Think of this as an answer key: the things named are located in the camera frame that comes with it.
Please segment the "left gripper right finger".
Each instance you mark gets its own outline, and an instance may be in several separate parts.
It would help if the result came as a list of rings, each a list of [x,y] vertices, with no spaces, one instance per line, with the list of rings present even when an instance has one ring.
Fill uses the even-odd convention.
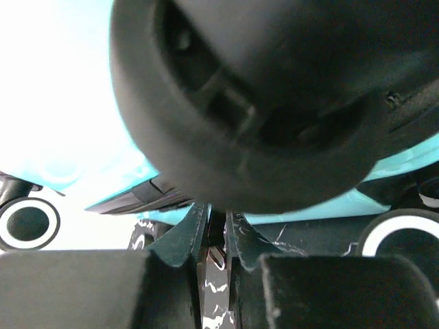
[[[434,287],[399,256],[303,256],[226,214],[237,328],[437,328]]]

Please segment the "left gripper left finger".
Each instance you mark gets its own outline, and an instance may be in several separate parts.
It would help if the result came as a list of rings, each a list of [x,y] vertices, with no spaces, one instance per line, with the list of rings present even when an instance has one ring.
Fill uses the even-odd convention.
[[[2,328],[200,328],[209,206],[143,251],[1,257]]]

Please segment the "pink and teal kids suitcase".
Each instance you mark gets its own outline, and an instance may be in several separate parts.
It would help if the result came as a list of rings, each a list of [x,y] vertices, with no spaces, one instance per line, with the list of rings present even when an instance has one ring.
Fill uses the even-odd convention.
[[[437,1],[2,1],[1,251],[59,212],[438,208]]]

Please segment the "silver zipper pull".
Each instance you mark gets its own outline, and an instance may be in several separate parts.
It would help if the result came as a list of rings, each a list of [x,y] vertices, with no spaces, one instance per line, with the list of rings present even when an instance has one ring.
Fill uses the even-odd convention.
[[[209,256],[220,271],[226,268],[225,224],[226,213],[212,209],[208,226]]]

